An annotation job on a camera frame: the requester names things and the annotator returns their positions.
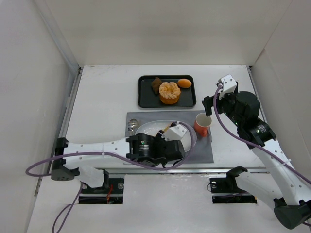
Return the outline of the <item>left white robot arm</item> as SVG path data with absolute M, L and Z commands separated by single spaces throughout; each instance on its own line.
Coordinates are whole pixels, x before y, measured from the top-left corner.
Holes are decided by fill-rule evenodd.
M 91 188 L 108 186 L 108 173 L 100 167 L 108 158 L 147 169 L 182 161 L 185 150 L 179 140 L 166 141 L 161 134 L 150 136 L 139 133 L 107 143 L 75 144 L 65 138 L 56 142 L 51 178 L 54 181 L 78 179 Z

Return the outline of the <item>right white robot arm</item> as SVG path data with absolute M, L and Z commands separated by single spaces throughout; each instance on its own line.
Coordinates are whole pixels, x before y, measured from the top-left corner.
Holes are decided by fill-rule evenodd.
M 287 229 L 306 224 L 311 217 L 311 182 L 294 169 L 282 152 L 270 126 L 259 118 L 260 102 L 250 92 L 216 92 L 202 104 L 207 116 L 225 114 L 237 127 L 237 136 L 263 162 L 276 186 L 255 178 L 242 166 L 214 179 L 221 186 L 218 193 L 246 191 L 259 198 L 273 211 Z

